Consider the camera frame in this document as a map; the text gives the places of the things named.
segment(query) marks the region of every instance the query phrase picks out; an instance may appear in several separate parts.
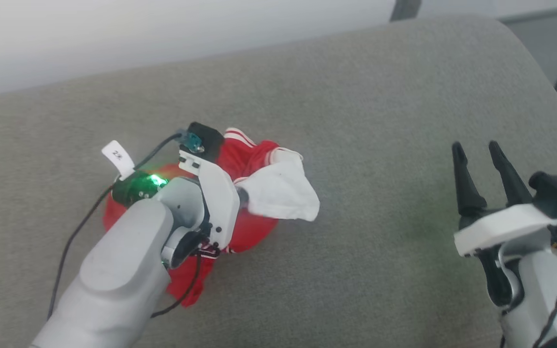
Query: gray table surface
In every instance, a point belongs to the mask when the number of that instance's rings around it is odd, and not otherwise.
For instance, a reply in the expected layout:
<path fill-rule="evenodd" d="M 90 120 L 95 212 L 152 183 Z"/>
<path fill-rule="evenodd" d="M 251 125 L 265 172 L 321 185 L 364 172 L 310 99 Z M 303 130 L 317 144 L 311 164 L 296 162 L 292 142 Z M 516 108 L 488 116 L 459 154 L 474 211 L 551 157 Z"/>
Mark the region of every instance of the gray table surface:
<path fill-rule="evenodd" d="M 524 180 L 557 174 L 557 94 L 506 27 L 456 16 L 0 95 L 0 348 L 44 323 L 66 238 L 115 176 L 100 148 L 117 139 L 139 160 L 191 121 L 299 151 L 321 211 L 221 257 L 199 302 L 153 319 L 137 347 L 497 346 L 480 264 L 453 245 L 451 143 L 502 206 L 487 143 Z"/>

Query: white fabric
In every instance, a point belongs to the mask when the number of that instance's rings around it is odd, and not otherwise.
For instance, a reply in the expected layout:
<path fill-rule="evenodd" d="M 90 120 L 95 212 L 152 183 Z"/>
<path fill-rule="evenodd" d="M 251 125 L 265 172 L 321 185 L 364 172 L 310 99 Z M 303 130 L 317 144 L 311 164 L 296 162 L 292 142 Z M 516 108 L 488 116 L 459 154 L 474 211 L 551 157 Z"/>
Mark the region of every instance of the white fabric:
<path fill-rule="evenodd" d="M 235 183 L 248 194 L 248 211 L 268 218 L 313 221 L 319 213 L 319 198 L 305 177 L 298 152 L 278 151 L 277 163 L 263 167 Z"/>

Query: robotic arm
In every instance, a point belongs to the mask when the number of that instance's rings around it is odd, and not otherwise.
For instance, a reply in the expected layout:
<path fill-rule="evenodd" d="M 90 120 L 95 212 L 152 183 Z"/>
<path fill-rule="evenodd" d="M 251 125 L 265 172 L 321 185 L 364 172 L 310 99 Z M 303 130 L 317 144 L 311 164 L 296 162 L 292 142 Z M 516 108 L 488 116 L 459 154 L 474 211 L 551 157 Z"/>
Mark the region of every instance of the robotic arm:
<path fill-rule="evenodd" d="M 453 145 L 460 231 L 459 255 L 483 265 L 489 298 L 498 307 L 509 348 L 557 348 L 557 176 L 537 172 L 534 198 L 492 141 L 489 152 L 500 172 L 506 209 L 486 209 L 467 170 L 460 143 Z"/>
<path fill-rule="evenodd" d="M 227 247 L 239 210 L 229 175 L 185 149 L 179 166 L 199 180 L 174 178 L 133 203 L 87 255 L 31 347 L 132 346 L 170 282 L 167 269 L 202 245 Z"/>

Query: white label tag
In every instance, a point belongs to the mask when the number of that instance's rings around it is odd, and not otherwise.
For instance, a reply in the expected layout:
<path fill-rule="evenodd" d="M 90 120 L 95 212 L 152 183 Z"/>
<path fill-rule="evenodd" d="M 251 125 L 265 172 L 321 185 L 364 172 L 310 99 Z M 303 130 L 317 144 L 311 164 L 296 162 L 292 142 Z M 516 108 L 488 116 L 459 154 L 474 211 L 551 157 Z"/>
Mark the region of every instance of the white label tag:
<path fill-rule="evenodd" d="M 117 140 L 111 141 L 103 147 L 102 154 L 117 167 L 120 180 L 124 180 L 134 173 L 134 162 Z"/>

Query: red and white striped trim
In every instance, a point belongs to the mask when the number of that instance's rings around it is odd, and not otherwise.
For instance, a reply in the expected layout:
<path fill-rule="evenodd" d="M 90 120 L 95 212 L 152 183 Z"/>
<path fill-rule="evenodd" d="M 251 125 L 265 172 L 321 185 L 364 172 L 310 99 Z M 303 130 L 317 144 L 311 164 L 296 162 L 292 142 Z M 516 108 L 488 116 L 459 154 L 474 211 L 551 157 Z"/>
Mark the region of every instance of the red and white striped trim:
<path fill-rule="evenodd" d="M 246 134 L 244 134 L 244 132 L 242 132 L 238 128 L 233 128 L 233 127 L 227 128 L 227 130 L 225 130 L 224 136 L 225 139 L 235 139 L 237 141 L 241 141 L 244 145 L 247 145 L 248 147 L 257 146 L 254 141 L 250 140 L 250 138 L 247 137 Z"/>

